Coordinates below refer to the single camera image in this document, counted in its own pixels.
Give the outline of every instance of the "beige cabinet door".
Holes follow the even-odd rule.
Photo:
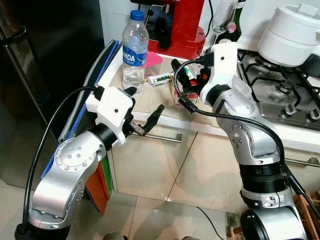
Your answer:
[[[308,161],[311,157],[317,158],[320,161],[320,154],[310,151],[300,151],[291,148],[285,148],[285,157],[299,161]],[[303,166],[294,163],[286,163],[293,175],[300,182],[305,190],[308,190],[311,195],[315,191],[320,190],[320,167]]]
[[[240,213],[241,177],[227,137],[199,133],[190,148],[168,200]]]
[[[166,200],[187,156],[196,132],[155,126],[149,134],[175,138],[181,143],[129,136],[124,146],[112,149],[115,180],[120,193]]]

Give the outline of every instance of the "kitchen counter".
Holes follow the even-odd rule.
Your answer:
[[[108,86],[122,87],[122,49],[118,51],[111,64],[107,68],[99,81],[99,85],[106,88]],[[160,73],[171,72],[171,56],[161,55],[163,62],[161,64]],[[320,79],[312,78],[312,81],[320,82]],[[133,108],[133,116],[137,121],[146,121],[150,113],[152,113],[160,104],[165,106],[165,110],[160,117],[158,124],[208,133],[218,136],[227,136],[225,132],[219,128],[217,121],[213,117],[203,116],[200,114],[190,114],[182,106],[175,104],[170,92],[170,85],[164,84],[156,87],[150,86],[147,82],[144,84],[142,93],[134,95],[136,100]],[[205,111],[211,111],[211,107],[204,105],[201,101],[197,101],[196,105]],[[283,145],[286,148],[297,149],[302,151],[320,153],[320,132],[315,130],[303,129],[288,125],[275,124]]]

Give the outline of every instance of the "red coffee machine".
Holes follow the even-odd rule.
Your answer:
[[[165,11],[165,15],[171,16],[171,25],[169,30],[160,30],[158,32],[167,32],[168,40],[162,41],[153,37],[152,30],[150,30],[150,40],[148,50],[155,53],[171,55],[184,59],[194,59],[199,56],[202,48],[205,44],[204,30],[199,27],[199,21],[201,17],[202,8],[205,0],[131,0],[133,3],[153,6],[152,9],[156,9],[162,6],[162,11]],[[162,22],[166,22],[166,17],[152,16],[153,11],[151,7],[148,12],[149,16],[146,16],[146,25],[148,27],[149,19],[153,19],[155,22],[155,29],[157,26],[161,26]]]

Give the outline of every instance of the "bottle label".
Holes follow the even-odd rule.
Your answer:
[[[147,53],[136,53],[131,48],[123,46],[123,61],[134,67],[140,67],[146,63]]]
[[[243,7],[244,7],[244,5],[245,5],[245,1],[242,1],[242,2],[238,2],[237,4],[236,4],[236,9],[242,9]]]
[[[233,21],[230,22],[227,26],[228,32],[233,33],[237,29],[237,24]]]

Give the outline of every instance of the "gas stove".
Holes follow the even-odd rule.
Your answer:
[[[320,131],[320,87],[299,67],[283,67],[258,52],[238,50],[238,71],[260,114],[273,123]]]

